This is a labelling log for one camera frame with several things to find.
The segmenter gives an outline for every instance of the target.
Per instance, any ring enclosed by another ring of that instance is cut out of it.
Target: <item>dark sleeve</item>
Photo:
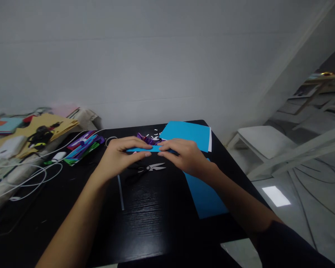
[[[288,226],[272,222],[258,237],[257,251],[266,267],[335,267]]]

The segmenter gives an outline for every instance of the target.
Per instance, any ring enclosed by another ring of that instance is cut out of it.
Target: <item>forearm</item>
[[[273,220],[282,223],[273,211],[228,178],[215,164],[211,163],[209,169],[200,179],[215,189],[253,243],[255,234],[268,229]]]
[[[36,267],[85,266],[107,187],[107,183],[97,184],[92,176]]]

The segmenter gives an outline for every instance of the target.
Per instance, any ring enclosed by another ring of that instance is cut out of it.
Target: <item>scissors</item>
[[[128,167],[128,169],[131,170],[132,172],[130,175],[126,177],[125,180],[135,183],[148,171],[165,169],[166,167],[160,167],[163,164],[165,163],[158,163],[158,164],[152,164],[152,165],[146,166],[142,163],[138,163],[138,162],[134,163]]]

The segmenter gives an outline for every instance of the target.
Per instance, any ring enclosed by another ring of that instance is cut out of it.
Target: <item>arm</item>
[[[233,218],[241,225],[256,246],[257,234],[265,231],[273,221],[282,223],[273,211],[228,178],[216,164],[208,161],[193,141],[172,139],[160,143],[163,156],[184,172],[199,178],[215,189]],[[167,150],[179,153],[176,156]]]
[[[36,267],[84,267],[92,247],[110,179],[151,152],[127,155],[132,147],[151,149],[137,137],[112,140],[70,213],[52,238]]]

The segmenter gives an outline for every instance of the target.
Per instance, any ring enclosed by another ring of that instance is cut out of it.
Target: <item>hand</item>
[[[191,176],[201,179],[215,165],[205,158],[194,141],[176,138],[163,141],[157,145],[162,145],[160,147],[161,152],[158,153],[159,156],[170,160],[175,166]],[[167,152],[169,149],[178,152],[179,156]]]
[[[122,173],[124,169],[134,162],[139,161],[144,157],[151,156],[151,152],[148,151],[130,155],[125,153],[126,149],[132,147],[143,149],[152,148],[151,145],[146,144],[143,140],[137,137],[125,137],[111,140],[101,161],[93,172],[92,177],[99,182],[105,183],[109,179]]]

